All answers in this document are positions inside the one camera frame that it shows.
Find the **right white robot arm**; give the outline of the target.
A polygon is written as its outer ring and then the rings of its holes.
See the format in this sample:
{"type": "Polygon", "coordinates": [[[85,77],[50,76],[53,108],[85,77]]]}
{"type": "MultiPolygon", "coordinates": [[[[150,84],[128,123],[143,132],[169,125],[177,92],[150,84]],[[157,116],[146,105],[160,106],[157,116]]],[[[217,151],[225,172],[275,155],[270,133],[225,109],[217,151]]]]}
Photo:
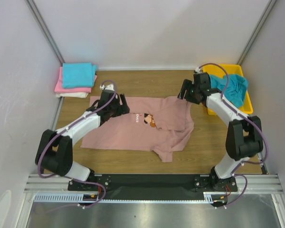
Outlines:
{"type": "Polygon", "coordinates": [[[221,191],[232,182],[236,170],[263,150],[261,120],[236,108],[222,92],[212,88],[208,73],[194,73],[193,80],[185,79],[177,96],[193,104],[203,104],[213,110],[226,124],[226,154],[209,175],[207,187],[221,191]]]}

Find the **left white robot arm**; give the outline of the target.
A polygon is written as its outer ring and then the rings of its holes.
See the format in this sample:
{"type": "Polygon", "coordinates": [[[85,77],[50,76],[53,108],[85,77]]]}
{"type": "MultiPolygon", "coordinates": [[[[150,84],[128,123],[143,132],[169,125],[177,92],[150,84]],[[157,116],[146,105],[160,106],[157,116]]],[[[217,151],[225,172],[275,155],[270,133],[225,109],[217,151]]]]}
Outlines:
{"type": "Polygon", "coordinates": [[[35,158],[39,176],[45,179],[58,175],[76,180],[85,190],[92,189],[95,185],[94,172],[74,161],[73,147],[110,118],[129,112],[125,95],[106,89],[79,118],[55,131],[45,130],[35,158]]]}

